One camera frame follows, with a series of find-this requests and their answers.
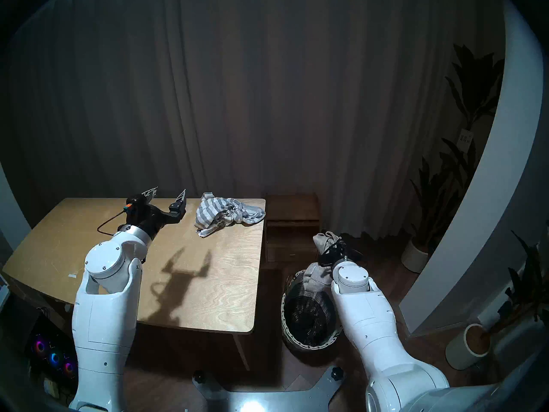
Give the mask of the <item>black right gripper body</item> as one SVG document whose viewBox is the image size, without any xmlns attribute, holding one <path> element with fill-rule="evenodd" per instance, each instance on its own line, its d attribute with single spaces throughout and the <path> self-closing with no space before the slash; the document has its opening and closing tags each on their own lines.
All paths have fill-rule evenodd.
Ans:
<svg viewBox="0 0 549 412">
<path fill-rule="evenodd" d="M 342 262 L 362 262 L 363 254 L 347 246 L 344 241 L 336 241 L 319 255 L 319 266 L 335 268 Z"/>
</svg>

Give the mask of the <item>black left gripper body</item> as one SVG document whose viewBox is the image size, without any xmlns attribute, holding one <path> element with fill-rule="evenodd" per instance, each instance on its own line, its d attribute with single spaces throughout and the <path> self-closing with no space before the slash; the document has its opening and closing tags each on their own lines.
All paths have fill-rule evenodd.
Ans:
<svg viewBox="0 0 549 412">
<path fill-rule="evenodd" d="M 155 238 L 166 225 L 178 224 L 185 212 L 164 212 L 151 205 L 150 200 L 139 200 L 139 194 L 126 199 L 126 225 L 135 226 L 144 231 L 150 238 Z"/>
</svg>

